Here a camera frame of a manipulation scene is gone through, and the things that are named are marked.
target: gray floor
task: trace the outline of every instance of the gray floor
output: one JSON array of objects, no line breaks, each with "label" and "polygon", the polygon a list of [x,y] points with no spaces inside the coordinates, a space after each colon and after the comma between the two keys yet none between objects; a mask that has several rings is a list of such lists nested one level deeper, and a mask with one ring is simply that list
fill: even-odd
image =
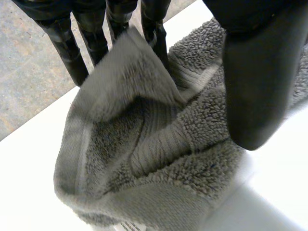
[{"label": "gray floor", "polygon": [[[165,21],[194,1],[173,0]],[[139,4],[130,23],[141,31]],[[91,71],[74,18],[72,30]],[[0,1],[0,71],[0,140],[75,86],[48,36],[10,0]]]}]

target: white surface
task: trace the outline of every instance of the white surface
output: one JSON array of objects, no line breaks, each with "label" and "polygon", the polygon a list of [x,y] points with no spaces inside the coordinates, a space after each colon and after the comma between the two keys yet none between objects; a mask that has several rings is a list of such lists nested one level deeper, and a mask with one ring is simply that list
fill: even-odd
[{"label": "white surface", "polygon": [[[167,45],[211,14],[201,0],[165,23]],[[53,192],[53,171],[74,88],[0,142],[0,231],[91,231]],[[308,108],[249,153],[238,190],[205,223],[207,231],[308,230]],[[250,180],[251,158],[261,166]]]}]

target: terry cloth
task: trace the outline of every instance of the terry cloth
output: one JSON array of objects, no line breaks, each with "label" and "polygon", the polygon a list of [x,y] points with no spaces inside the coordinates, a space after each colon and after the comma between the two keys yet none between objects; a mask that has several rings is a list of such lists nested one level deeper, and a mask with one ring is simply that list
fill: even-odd
[{"label": "terry cloth", "polygon": [[[171,76],[135,28],[116,42],[69,110],[54,173],[59,199],[89,224],[196,231],[224,200],[245,150],[227,131],[212,19],[176,43]],[[292,103],[308,96],[308,46]]]}]

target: black object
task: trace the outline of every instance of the black object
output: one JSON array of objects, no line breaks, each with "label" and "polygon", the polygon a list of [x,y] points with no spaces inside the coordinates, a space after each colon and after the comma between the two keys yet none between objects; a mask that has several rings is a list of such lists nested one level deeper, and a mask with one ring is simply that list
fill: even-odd
[{"label": "black object", "polygon": [[153,51],[160,58],[163,65],[169,70],[167,56],[166,31],[163,27],[163,19],[166,16],[171,0],[142,0],[141,1],[141,24],[144,37],[151,42],[156,33],[156,43]]},{"label": "black object", "polygon": [[106,17],[113,44],[128,29],[128,22],[137,7],[137,2],[137,0],[106,0]]},{"label": "black object", "polygon": [[78,23],[93,65],[108,53],[108,44],[103,32],[106,3],[104,0],[76,0],[73,14]]},{"label": "black object", "polygon": [[[211,9],[219,0],[204,2]],[[256,8],[247,9],[247,20],[239,24],[233,14],[244,12],[244,6],[225,16],[217,5],[212,8],[227,29],[223,62],[229,132],[248,150],[263,145],[280,126],[308,35],[308,1],[274,0],[259,8],[258,2],[249,1]]]},{"label": "black object", "polygon": [[89,74],[71,30],[70,16],[36,22],[49,36],[74,83],[81,86]]}]

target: towel tag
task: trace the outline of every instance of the towel tag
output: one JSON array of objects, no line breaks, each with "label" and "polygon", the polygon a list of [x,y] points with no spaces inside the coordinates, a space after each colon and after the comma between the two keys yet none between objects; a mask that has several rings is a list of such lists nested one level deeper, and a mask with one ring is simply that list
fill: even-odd
[{"label": "towel tag", "polygon": [[145,231],[146,227],[140,224],[133,224],[129,222],[122,222],[114,226],[116,231]]}]

